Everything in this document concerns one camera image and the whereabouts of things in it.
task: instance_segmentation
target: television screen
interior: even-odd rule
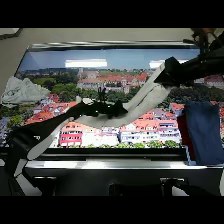
[[[97,99],[98,87],[106,88],[107,101],[128,102],[145,84],[153,71],[169,57],[190,60],[198,49],[98,49],[64,51],[27,51],[15,76],[30,79],[50,90],[50,94],[32,104],[13,108],[2,106],[0,145],[7,134],[20,126],[65,113],[76,105],[76,96]],[[189,100],[224,102],[224,80],[214,75],[195,81],[191,88],[177,88],[156,108],[132,123],[119,127],[96,129],[77,123],[66,124],[57,134],[51,148],[161,148],[181,145],[177,116]],[[224,119],[221,110],[220,121]],[[224,123],[221,135],[224,136]]]

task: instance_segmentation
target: dark blue fabric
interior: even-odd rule
[[[197,165],[224,163],[219,105],[191,101],[185,105],[185,113]]]

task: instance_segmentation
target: sky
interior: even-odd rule
[[[150,61],[175,57],[190,60],[198,49],[108,49],[27,52],[19,71],[45,68],[65,68],[66,60],[106,59],[105,69],[149,69]]]

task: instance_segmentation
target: screen bezel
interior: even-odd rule
[[[192,44],[185,44],[179,41],[96,41],[96,42],[68,42],[68,43],[46,43],[32,44],[28,46],[16,69],[16,76],[19,67],[27,52],[41,51],[67,51],[67,50],[106,50],[106,49],[199,49]],[[10,147],[0,147],[0,152],[7,154]],[[54,159],[65,157],[67,160],[79,157],[84,159],[91,157],[91,154],[99,157],[128,157],[128,158],[150,158],[157,160],[181,160],[186,161],[186,148],[145,148],[145,149],[118,149],[118,148],[48,148],[42,155]]]

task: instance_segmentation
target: cityscape image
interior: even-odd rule
[[[98,99],[98,88],[106,88],[106,100],[128,102],[146,83],[156,66],[152,62],[174,56],[189,60],[197,49],[116,49],[27,52],[16,77],[29,78],[50,90],[38,102],[13,108],[1,107],[0,146],[7,134],[27,124],[56,117],[76,105],[76,97]],[[66,66],[71,61],[105,59],[104,66]],[[188,101],[210,101],[220,105],[220,135],[224,139],[223,75],[195,80],[193,87],[173,89],[156,108],[119,128],[96,129],[76,121],[66,124],[55,136],[51,148],[162,148],[182,144],[177,117]]]

